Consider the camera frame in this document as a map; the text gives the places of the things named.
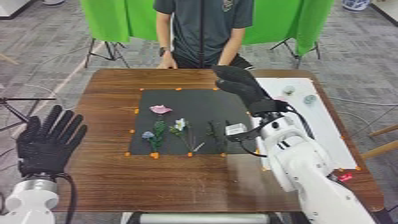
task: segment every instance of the white cylinder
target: white cylinder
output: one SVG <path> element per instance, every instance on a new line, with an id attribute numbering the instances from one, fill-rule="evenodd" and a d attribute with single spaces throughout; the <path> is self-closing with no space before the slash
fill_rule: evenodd
<path id="1" fill-rule="evenodd" d="M 268 215 L 264 214 L 202 214 L 202 213 L 154 213 L 141 214 L 141 224 L 266 224 Z"/>

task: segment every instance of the light stand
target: light stand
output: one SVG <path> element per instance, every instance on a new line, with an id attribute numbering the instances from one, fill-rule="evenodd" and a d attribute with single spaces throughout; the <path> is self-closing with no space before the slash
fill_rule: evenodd
<path id="1" fill-rule="evenodd" d="M 0 132 L 21 125 L 22 123 L 28 123 L 30 115 L 33 113 L 35 107 L 38 105 L 38 102 L 42 100 L 54 100 L 54 98 L 0 98 L 0 105 L 6 108 L 8 112 L 17 117 L 19 121 L 6 125 L 3 128 L 0 128 Z M 33 106 L 28 110 L 26 115 L 15 110 L 15 108 L 8 105 L 8 101 L 33 101 Z"/>
<path id="2" fill-rule="evenodd" d="M 300 68 L 300 64 L 301 64 L 301 56 L 298 56 L 298 55 L 294 54 L 292 49 L 291 49 L 291 47 L 289 47 L 289 45 L 287 45 L 287 40 L 289 40 L 289 39 L 291 39 L 291 38 L 287 38 L 282 42 L 278 42 L 276 45 L 269 48 L 269 50 L 273 50 L 280 45 L 285 46 L 285 48 L 287 48 L 287 50 L 289 50 L 289 54 L 291 54 L 291 56 L 292 56 L 292 58 L 294 58 L 294 60 L 296 60 L 296 63 L 294 63 L 294 69 L 298 69 L 298 68 Z M 314 42 L 314 48 L 310 49 L 310 51 L 316 51 L 317 60 L 319 60 L 319 46 L 317 46 L 317 42 Z"/>
<path id="3" fill-rule="evenodd" d="M 88 49 L 88 53 L 86 53 L 86 59 L 85 59 L 83 67 L 85 68 L 88 67 L 90 56 L 95 56 L 95 57 L 101 57 L 102 59 L 106 59 L 108 61 L 115 61 L 117 59 L 120 59 L 125 67 L 129 68 L 127 62 L 124 60 L 124 57 L 122 57 L 118 49 L 117 49 L 117 46 L 125 48 L 124 45 L 118 42 L 109 43 L 108 41 L 104 41 L 104 47 L 106 47 L 106 52 L 108 52 L 108 57 L 106 57 L 106 56 L 92 53 L 93 44 L 95 44 L 95 38 L 92 38 L 92 40 L 90 40 L 90 49 Z"/>

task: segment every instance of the white flower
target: white flower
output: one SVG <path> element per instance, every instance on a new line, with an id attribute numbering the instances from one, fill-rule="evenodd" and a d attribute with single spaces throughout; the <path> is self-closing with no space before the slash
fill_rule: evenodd
<path id="1" fill-rule="evenodd" d="M 182 131 L 182 128 L 184 128 L 186 124 L 184 124 L 184 119 L 181 118 L 179 120 L 175 120 L 175 125 L 173 125 L 173 128 Z"/>

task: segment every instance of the white panel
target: white panel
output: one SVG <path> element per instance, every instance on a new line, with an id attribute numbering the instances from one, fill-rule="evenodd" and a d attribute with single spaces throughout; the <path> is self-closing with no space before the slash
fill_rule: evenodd
<path id="1" fill-rule="evenodd" d="M 398 1 L 387 0 L 385 2 L 374 1 L 372 4 L 398 21 Z"/>
<path id="2" fill-rule="evenodd" d="M 30 0 L 0 0 L 0 16 L 10 16 Z"/>
<path id="3" fill-rule="evenodd" d="M 316 93 L 310 79 L 257 78 L 257 82 L 273 99 L 284 100 L 294 107 L 298 113 L 301 114 L 314 133 L 316 141 L 332 157 L 333 168 L 355 169 L 356 167 L 355 160 L 351 158 L 349 150 L 344 145 L 344 141 L 340 139 L 340 134 Z M 289 96 L 282 93 L 285 86 L 292 86 L 294 88 L 294 92 Z M 310 105 L 303 103 L 303 98 L 307 95 L 316 96 L 316 100 Z M 292 119 L 296 127 L 303 130 L 296 115 L 292 113 L 287 113 L 285 116 Z M 260 154 L 266 154 L 262 144 L 257 145 Z M 269 168 L 268 159 L 260 158 L 260 160 L 262 160 L 262 166 Z"/>

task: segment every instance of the green screen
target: green screen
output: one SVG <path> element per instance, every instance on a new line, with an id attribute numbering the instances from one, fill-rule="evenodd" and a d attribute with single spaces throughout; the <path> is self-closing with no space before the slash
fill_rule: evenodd
<path id="1" fill-rule="evenodd" d="M 253 26 L 243 44 L 296 39 L 296 54 L 312 49 L 333 0 L 255 0 Z M 152 0 L 81 0 L 92 37 L 127 42 L 129 37 L 156 40 Z"/>

